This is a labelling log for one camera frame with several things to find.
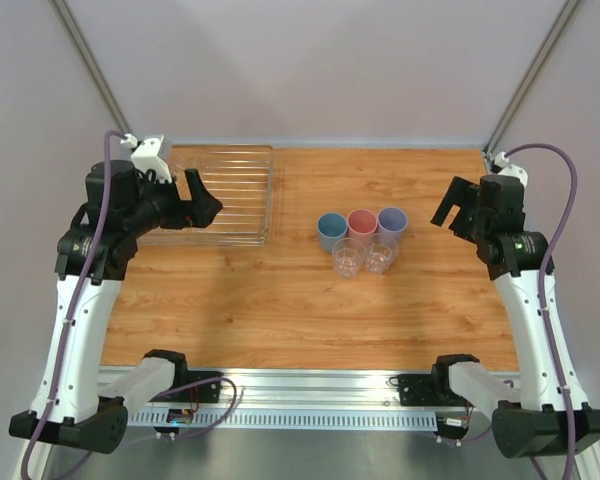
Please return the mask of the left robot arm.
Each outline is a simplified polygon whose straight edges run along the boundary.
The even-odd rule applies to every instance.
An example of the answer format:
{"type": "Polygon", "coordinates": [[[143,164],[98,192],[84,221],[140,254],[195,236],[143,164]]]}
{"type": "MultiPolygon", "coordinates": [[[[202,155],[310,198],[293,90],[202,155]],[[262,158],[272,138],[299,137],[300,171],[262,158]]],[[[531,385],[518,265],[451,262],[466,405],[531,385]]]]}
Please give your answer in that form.
{"type": "Polygon", "coordinates": [[[187,394],[185,355],[160,349],[98,389],[110,315],[139,239],[155,229],[206,228],[223,208],[197,170],[184,176],[187,199],[151,167],[113,160],[91,168],[86,201],[57,244],[56,320],[40,390],[28,410],[11,418],[10,435],[109,454],[129,417],[147,402],[159,394],[169,401],[187,394]]]}

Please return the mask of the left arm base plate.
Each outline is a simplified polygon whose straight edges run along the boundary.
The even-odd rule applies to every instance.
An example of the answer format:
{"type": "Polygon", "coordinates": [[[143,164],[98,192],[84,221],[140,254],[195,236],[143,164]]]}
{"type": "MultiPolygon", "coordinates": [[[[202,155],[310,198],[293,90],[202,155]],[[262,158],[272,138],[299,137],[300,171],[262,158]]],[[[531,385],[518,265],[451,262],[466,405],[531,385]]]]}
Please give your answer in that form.
{"type": "Polygon", "coordinates": [[[221,391],[221,371],[188,370],[153,401],[200,404],[217,404],[221,391]]]}

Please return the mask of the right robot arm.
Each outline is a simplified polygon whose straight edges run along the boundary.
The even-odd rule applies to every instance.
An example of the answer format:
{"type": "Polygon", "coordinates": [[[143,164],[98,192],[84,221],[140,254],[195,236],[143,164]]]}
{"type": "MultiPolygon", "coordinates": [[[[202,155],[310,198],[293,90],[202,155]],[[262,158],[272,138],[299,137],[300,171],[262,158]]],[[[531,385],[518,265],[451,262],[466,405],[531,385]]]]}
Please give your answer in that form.
{"type": "Polygon", "coordinates": [[[491,420],[507,458],[581,453],[600,440],[600,409],[589,403],[570,362],[561,330],[552,263],[542,260],[549,243],[524,228],[524,185],[504,175],[478,183],[454,177],[431,222],[475,244],[504,304],[519,363],[520,386],[512,389],[466,354],[437,358],[430,390],[436,401],[463,398],[491,420]]]}

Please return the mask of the purple plastic cup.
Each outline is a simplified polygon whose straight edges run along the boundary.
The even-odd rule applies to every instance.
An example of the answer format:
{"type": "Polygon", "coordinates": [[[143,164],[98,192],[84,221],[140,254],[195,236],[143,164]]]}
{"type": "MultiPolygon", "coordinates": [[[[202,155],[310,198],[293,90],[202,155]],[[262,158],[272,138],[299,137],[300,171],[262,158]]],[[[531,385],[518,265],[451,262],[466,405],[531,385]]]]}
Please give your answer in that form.
{"type": "Polygon", "coordinates": [[[408,227],[406,213],[397,207],[385,207],[377,214],[377,233],[383,239],[391,239],[399,243],[408,227]]]}

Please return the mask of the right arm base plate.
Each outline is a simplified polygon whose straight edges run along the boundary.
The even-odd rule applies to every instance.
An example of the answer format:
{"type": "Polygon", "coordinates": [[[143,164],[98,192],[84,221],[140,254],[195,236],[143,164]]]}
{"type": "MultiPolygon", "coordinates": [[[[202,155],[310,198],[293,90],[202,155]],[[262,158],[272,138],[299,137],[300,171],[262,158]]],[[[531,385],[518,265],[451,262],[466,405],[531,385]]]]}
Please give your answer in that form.
{"type": "Polygon", "coordinates": [[[439,392],[430,374],[399,374],[389,383],[396,388],[403,407],[466,407],[465,399],[439,392]]]}

